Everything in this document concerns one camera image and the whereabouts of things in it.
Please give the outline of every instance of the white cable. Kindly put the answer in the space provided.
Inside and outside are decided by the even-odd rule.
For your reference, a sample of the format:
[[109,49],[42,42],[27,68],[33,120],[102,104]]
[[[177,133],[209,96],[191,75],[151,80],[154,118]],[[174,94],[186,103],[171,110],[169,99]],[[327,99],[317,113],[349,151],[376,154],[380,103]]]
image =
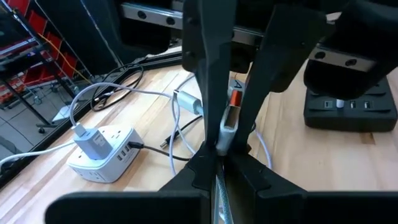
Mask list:
[[[79,92],[79,94],[77,94],[77,96],[73,99],[72,103],[70,104],[70,107],[74,108],[74,106],[77,103],[78,99],[84,93],[86,93],[88,90],[94,89],[94,88],[99,87],[99,86],[112,86],[112,87],[116,87],[116,88],[122,88],[122,89],[125,89],[125,90],[135,91],[135,92],[138,92],[138,93],[147,93],[147,94],[153,94],[153,95],[166,96],[167,98],[171,98],[172,97],[172,96],[170,96],[170,95],[168,95],[166,93],[155,92],[155,91],[138,90],[138,89],[135,89],[135,88],[131,88],[131,87],[128,87],[128,86],[122,86],[122,85],[118,85],[118,84],[115,84],[115,83],[101,82],[101,83],[94,83],[94,84],[84,88],[81,92]],[[70,122],[72,123],[72,125],[76,126],[76,121],[75,121],[75,118],[73,117],[73,110],[70,110],[69,118],[70,118]]]
[[40,151],[40,152],[26,152],[26,153],[20,153],[20,154],[16,154],[16,155],[13,155],[13,156],[9,156],[9,157],[4,158],[4,159],[2,159],[2,160],[0,161],[0,167],[1,167],[5,162],[10,161],[10,160],[13,160],[13,159],[18,159],[18,158],[27,157],[27,156],[39,156],[39,155],[42,155],[42,154],[46,154],[46,153],[50,153],[50,152],[56,151],[56,150],[61,149],[61,148],[63,148],[63,147],[70,146],[71,144],[74,144],[74,143],[75,143],[74,141],[69,141],[69,142],[67,142],[67,143],[61,144],[61,145],[59,145],[59,146],[55,146],[54,148],[47,149],[47,150],[44,150],[44,151]]
[[[181,89],[189,80],[191,80],[193,77],[195,77],[194,75],[188,77],[187,79],[185,79],[183,82],[181,82],[181,84],[179,84],[179,86],[176,88],[176,90]],[[173,93],[173,95],[171,96],[171,106],[172,106],[172,115],[173,115],[173,119],[174,119],[174,128],[172,130],[172,133],[170,135],[170,143],[169,143],[169,163],[170,163],[170,168],[172,170],[172,174],[173,176],[177,175],[176,171],[175,171],[175,167],[174,167],[174,160],[173,160],[173,145],[174,145],[174,136],[175,136],[175,132],[176,130],[178,130],[178,132],[180,133],[180,137],[182,142],[184,143],[184,145],[186,145],[186,147],[189,149],[190,152],[192,152],[192,154],[195,154],[196,151],[191,147],[191,145],[189,145],[188,141],[185,139],[184,135],[182,134],[182,131],[180,129],[180,126],[178,125],[180,122],[180,105],[178,104],[178,101],[175,100],[175,93]],[[177,115],[175,114],[175,110],[174,110],[174,106],[175,104],[177,104]]]
[[[174,128],[173,128],[172,134],[170,135],[170,139],[174,139],[174,134],[175,134],[176,130],[178,129],[178,123],[180,121],[180,106],[178,104],[177,104],[177,117],[175,117],[174,96],[175,95],[172,95],[172,99],[171,99],[172,114],[174,117]],[[172,170],[172,174],[173,174],[173,176],[175,176],[175,175],[177,175],[177,173],[175,171],[174,160],[173,160],[173,143],[174,143],[173,140],[171,140],[169,143],[169,162],[170,162],[170,168]]]
[[[189,80],[191,80],[191,79],[194,78],[194,77],[195,77],[194,75],[189,76],[187,79],[185,79],[183,82],[181,82],[181,84],[179,84],[179,86],[176,88],[176,90],[181,89],[185,84],[187,84],[187,82],[188,82]],[[172,96],[172,111],[174,110],[174,107],[173,107],[173,105],[174,105],[174,103],[173,103],[173,102],[174,102],[174,99],[175,99],[175,98],[174,98],[174,95],[173,95],[173,96]],[[178,102],[177,102],[177,107],[178,107],[178,111],[180,111],[180,105],[178,104]],[[174,122],[178,124],[178,123],[180,122],[180,119],[177,119],[177,117],[175,116],[175,113],[174,113],[174,112],[172,112],[172,114],[173,114]],[[178,126],[178,125],[177,125],[177,130],[178,130],[178,132],[180,133],[180,137],[181,137],[181,140],[182,140],[182,142],[184,143],[184,145],[186,145],[186,147],[189,149],[189,151],[190,151],[192,154],[195,154],[196,151],[191,147],[191,145],[189,145],[187,139],[185,139],[185,136],[182,134],[182,131],[181,131],[181,129],[180,129],[180,126]],[[171,139],[170,142],[173,142],[174,133],[175,133],[175,130],[174,130],[174,132],[172,133],[172,137],[170,138],[170,139]]]
[[259,138],[259,140],[260,140],[260,142],[262,144],[262,147],[264,148],[264,152],[266,153],[267,162],[268,162],[268,168],[270,170],[272,170],[271,155],[269,154],[268,148],[266,146],[266,142],[264,141],[264,138],[262,137],[262,134],[260,134],[260,132],[258,132],[257,130],[254,130],[254,131],[256,132],[257,138]]

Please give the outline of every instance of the power cord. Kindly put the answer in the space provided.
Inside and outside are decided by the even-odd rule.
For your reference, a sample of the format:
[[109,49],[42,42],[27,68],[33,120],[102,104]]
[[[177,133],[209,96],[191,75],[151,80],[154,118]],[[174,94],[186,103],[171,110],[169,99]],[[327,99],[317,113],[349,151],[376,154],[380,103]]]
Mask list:
[[[141,80],[142,80],[142,78],[143,78],[143,76],[144,76],[144,67],[143,67],[142,65],[138,65],[138,64],[133,64],[133,65],[130,65],[130,66],[131,66],[131,67],[128,67],[125,71],[123,71],[123,73],[128,72],[128,71],[129,71],[130,69],[132,69],[132,68],[140,68],[140,70],[136,70],[136,71],[132,72],[132,73],[131,73],[129,76],[127,76],[121,83],[125,82],[127,79],[131,78],[132,76],[134,76],[136,73],[139,72],[140,74],[139,74],[138,78],[135,79],[133,82],[131,82],[131,83],[129,83],[129,84],[126,85],[126,86],[128,86],[128,87],[131,87],[131,86],[132,86],[133,88],[136,88],[136,87],[140,84],[140,82],[141,82]],[[112,72],[108,73],[108,74],[103,78],[103,80],[105,81],[111,74],[112,74]],[[105,93],[105,94],[103,94],[103,95],[101,95],[101,96],[95,98],[95,95],[97,94],[97,91],[99,90],[99,87],[96,88],[95,91],[94,91],[94,93],[93,93],[93,96],[91,97],[91,101],[90,101],[91,109],[92,109],[93,111],[95,111],[95,112],[103,111],[103,110],[105,110],[105,109],[107,109],[107,108],[109,108],[109,107],[115,105],[116,103],[119,103],[120,101],[122,101],[123,99],[125,99],[125,97],[127,97],[127,96],[131,93],[131,91],[128,91],[128,92],[125,93],[122,97],[119,97],[117,100],[113,101],[112,103],[106,104],[106,103],[108,102],[108,99],[109,99],[109,97],[110,97],[111,95],[113,95],[113,94],[115,94],[115,93],[117,93],[117,92],[123,90],[123,89],[121,89],[121,88],[118,88],[118,89],[115,88],[115,89],[116,89],[116,90],[110,91],[110,92],[108,92],[108,93]],[[95,106],[94,106],[94,102],[95,102],[95,103],[98,103],[99,106],[98,106],[98,107],[95,107]]]
[[[202,118],[202,115],[197,116],[196,118],[194,118],[193,120],[191,120],[190,122],[188,122],[186,125],[184,125],[181,128],[181,131],[183,131],[185,128],[189,127],[191,124],[193,124],[194,122],[198,121],[200,118]],[[180,135],[180,133],[178,131],[176,131],[174,133],[174,138],[173,141]],[[164,142],[160,145],[161,148],[164,148],[165,146],[168,146],[170,144],[172,136],[170,135],[169,137],[167,137],[166,139],[164,139]]]
[[6,158],[4,158],[4,159],[2,159],[2,160],[0,161],[1,173],[2,173],[4,170],[6,170],[7,168],[10,168],[10,167],[12,166],[12,164],[13,164],[15,161],[17,161],[18,159],[20,159],[20,158],[22,158],[22,157],[39,156],[39,155],[42,155],[42,154],[46,154],[46,153],[50,153],[50,152],[53,152],[53,151],[62,149],[62,148],[64,148],[64,147],[70,146],[70,145],[72,145],[72,144],[74,144],[74,143],[75,143],[74,141],[68,141],[68,142],[66,142],[66,143],[64,143],[64,144],[61,144],[61,145],[59,145],[59,146],[55,146],[55,147],[53,147],[53,148],[51,148],[51,149],[47,149],[47,150],[44,150],[44,151],[39,151],[39,152],[26,152],[26,153],[20,153],[20,154],[15,154],[15,155],[6,157]]
[[[178,126],[178,123],[180,122],[180,105],[178,104],[178,101],[176,100],[176,95],[177,95],[177,92],[179,91],[179,89],[181,89],[187,82],[189,82],[189,80],[191,80],[194,77],[195,77],[194,75],[191,75],[190,77],[185,79],[184,82],[179,84],[179,86],[174,91],[173,95],[171,96],[171,101],[170,101],[171,102],[171,106],[172,106],[172,115],[173,115],[174,124],[175,124],[174,128],[173,128],[173,131],[172,131],[172,133],[170,135],[170,139],[174,139],[175,132],[178,131],[180,133],[180,137],[181,137],[181,140],[183,141],[184,145],[186,145],[186,147],[189,149],[190,152],[192,152],[192,154],[195,154],[196,151],[189,145],[189,143],[185,139],[184,135],[182,134],[182,131],[181,131],[180,127]],[[174,110],[174,104],[175,103],[177,104],[177,114],[175,114],[175,110]],[[173,144],[174,144],[174,141],[171,141],[170,144],[169,144],[169,154],[170,155],[173,154]],[[175,167],[174,167],[174,161],[173,161],[173,158],[171,156],[169,156],[169,163],[170,163],[170,168],[172,170],[173,176],[177,175],[177,173],[175,171]]]
[[[82,91],[80,91],[80,92],[76,95],[76,97],[73,99],[73,101],[72,101],[72,103],[70,104],[70,106],[71,106],[72,108],[74,108],[74,107],[75,107],[75,104],[76,104],[77,101],[78,101],[78,99],[79,99],[80,97],[82,97],[83,94],[85,94],[85,93],[88,92],[89,90],[92,90],[92,89],[94,89],[94,88],[98,88],[98,87],[100,87],[100,86],[111,86],[111,87],[115,87],[115,88],[122,88],[122,89],[126,89],[126,90],[135,91],[135,92],[138,92],[138,93],[147,93],[147,94],[152,94],[152,95],[165,96],[165,97],[167,97],[167,98],[171,98],[171,97],[172,97],[172,96],[170,96],[170,95],[168,95],[168,94],[166,94],[166,93],[161,93],[161,92],[156,92],[156,91],[138,90],[138,89],[135,89],[135,88],[133,88],[133,87],[118,85],[118,84],[110,83],[110,82],[100,82],[100,83],[94,83],[94,84],[92,84],[92,85],[90,85],[90,86],[88,86],[88,87],[82,89]],[[72,123],[72,126],[75,127],[77,124],[76,124],[75,118],[73,117],[73,111],[72,111],[72,110],[70,110],[69,118],[70,118],[70,122]]]
[[[156,149],[154,147],[146,146],[146,145],[138,143],[138,142],[129,142],[129,146],[133,147],[133,148],[136,148],[136,149],[149,149],[151,151],[160,153],[162,155],[170,156],[170,154],[167,153],[167,152],[164,152],[164,151],[162,151],[160,149]],[[179,161],[185,161],[185,162],[187,162],[187,161],[189,161],[191,159],[191,158],[182,158],[182,157],[178,157],[178,156],[172,156],[172,157],[173,157],[173,159],[176,159],[176,160],[179,160]]]
[[264,138],[262,137],[262,134],[261,134],[259,131],[255,130],[255,132],[256,132],[257,138],[260,140],[260,143],[261,143],[261,145],[262,145],[262,148],[264,149],[264,153],[266,154],[267,162],[268,162],[268,168],[269,168],[270,170],[272,170],[271,155],[270,155],[270,153],[269,153],[269,151],[268,151],[266,142],[265,142]]

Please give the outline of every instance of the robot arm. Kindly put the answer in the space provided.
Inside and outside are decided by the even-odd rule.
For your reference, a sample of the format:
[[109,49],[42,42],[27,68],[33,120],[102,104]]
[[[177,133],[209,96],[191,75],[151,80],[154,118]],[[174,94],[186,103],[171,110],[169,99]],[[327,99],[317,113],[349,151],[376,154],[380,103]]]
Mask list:
[[[202,94],[205,140],[158,192],[67,195],[51,204],[46,222],[105,222],[107,217],[96,214],[106,208],[128,210],[109,217],[113,223],[211,223],[220,162],[235,223],[396,223],[397,193],[307,192],[251,157],[247,140],[265,97],[286,90],[308,58],[306,86],[339,99],[355,98],[385,77],[397,66],[397,8],[368,1],[106,3],[115,34],[144,54],[165,51],[171,36],[182,37],[182,65],[195,73]],[[326,19],[329,7],[342,12],[335,22]],[[221,157],[216,142],[230,70],[248,77],[238,129]],[[80,209],[68,216],[65,207],[77,204]],[[171,215],[175,211],[182,216]]]

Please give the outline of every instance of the black power strip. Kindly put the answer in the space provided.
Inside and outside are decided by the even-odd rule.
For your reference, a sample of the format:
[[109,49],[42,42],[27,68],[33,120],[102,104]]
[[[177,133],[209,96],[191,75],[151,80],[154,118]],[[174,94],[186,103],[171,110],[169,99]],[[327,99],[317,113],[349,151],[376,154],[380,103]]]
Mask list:
[[336,107],[336,99],[307,90],[305,124],[311,128],[351,132],[387,132],[397,123],[397,109],[386,78],[363,96]]

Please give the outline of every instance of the shelving unit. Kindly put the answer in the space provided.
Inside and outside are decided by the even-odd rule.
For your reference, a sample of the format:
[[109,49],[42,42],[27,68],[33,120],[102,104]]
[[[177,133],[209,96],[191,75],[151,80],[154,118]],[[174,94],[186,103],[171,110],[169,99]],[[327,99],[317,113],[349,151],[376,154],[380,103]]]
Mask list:
[[[28,0],[8,0],[7,3],[10,6],[8,6],[4,0],[1,1],[2,5],[9,11],[9,15],[14,17],[30,35],[28,38],[21,39],[17,43],[0,49],[0,55],[3,59],[2,63],[5,63],[5,65],[9,67],[11,66],[10,63],[13,63],[14,59],[18,58],[20,55],[22,55],[21,57],[26,60],[32,60],[34,63],[28,62],[29,66],[24,65],[25,67],[22,66],[21,68],[19,68],[19,64],[17,64],[16,67],[14,65],[14,67],[11,66],[8,68],[12,71],[11,73],[15,72],[15,75],[14,77],[8,77],[8,75],[6,75],[7,77],[0,77],[2,81],[2,85],[0,85],[0,94],[4,93],[1,95],[2,98],[0,98],[0,101],[6,101],[7,98],[17,98],[43,122],[43,124],[37,124],[37,127],[39,127],[40,133],[44,133],[43,128],[54,128],[56,126],[53,125],[53,123],[48,122],[32,107],[32,105],[26,102],[21,93],[27,91],[35,94],[35,92],[32,91],[35,88],[59,83],[67,93],[74,98],[75,94],[68,84],[76,90],[76,86],[72,82],[72,78],[74,75],[74,68],[77,65],[77,59],[66,52],[62,52],[61,46],[63,40],[54,33],[51,33],[49,30],[46,31],[46,25],[48,23],[46,19],[33,10],[30,10],[29,16],[27,16],[29,8]],[[23,14],[20,12],[14,12],[11,8],[13,6],[22,9]],[[38,34],[45,36],[51,43],[53,43],[53,45],[61,51],[61,54],[65,56],[66,61],[63,57],[59,57],[60,53],[57,50],[54,50],[50,44],[44,44]],[[22,72],[25,69],[26,72],[21,75],[19,71]]]

